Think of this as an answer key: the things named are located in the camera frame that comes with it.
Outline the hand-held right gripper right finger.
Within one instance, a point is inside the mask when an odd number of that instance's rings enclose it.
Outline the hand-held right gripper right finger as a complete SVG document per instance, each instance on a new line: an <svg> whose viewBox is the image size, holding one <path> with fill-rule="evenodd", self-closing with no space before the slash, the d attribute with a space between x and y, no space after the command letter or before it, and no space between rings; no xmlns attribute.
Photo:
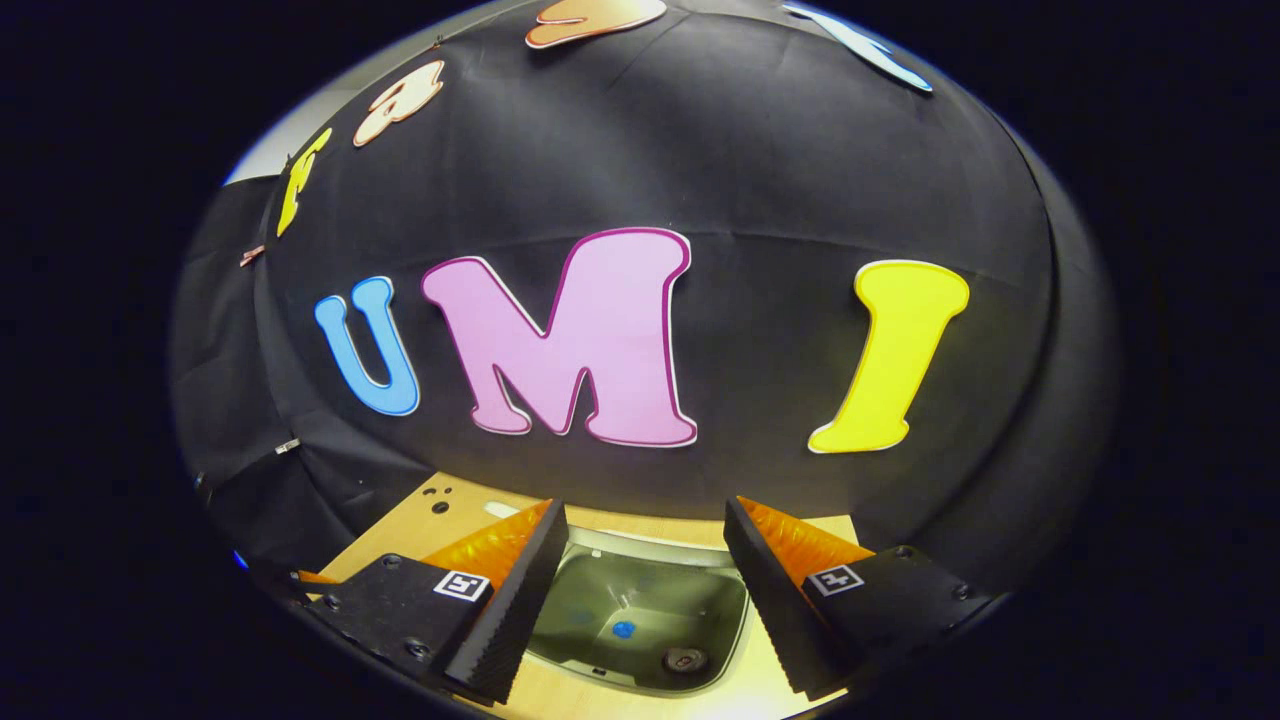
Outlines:
<svg viewBox="0 0 1280 720"><path fill-rule="evenodd" d="M809 700L901 676L1004 603L922 550L868 550L742 496L726 502L723 537L790 687Z"/></svg>

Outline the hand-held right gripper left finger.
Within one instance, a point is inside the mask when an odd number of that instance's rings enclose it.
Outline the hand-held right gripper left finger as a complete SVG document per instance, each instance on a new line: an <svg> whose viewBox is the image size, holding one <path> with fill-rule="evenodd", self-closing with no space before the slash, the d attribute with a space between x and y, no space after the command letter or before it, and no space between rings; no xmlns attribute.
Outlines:
<svg viewBox="0 0 1280 720"><path fill-rule="evenodd" d="M376 661L430 689L506 703L556 578L568 524L541 501L426 556L384 553L306 609Z"/></svg>

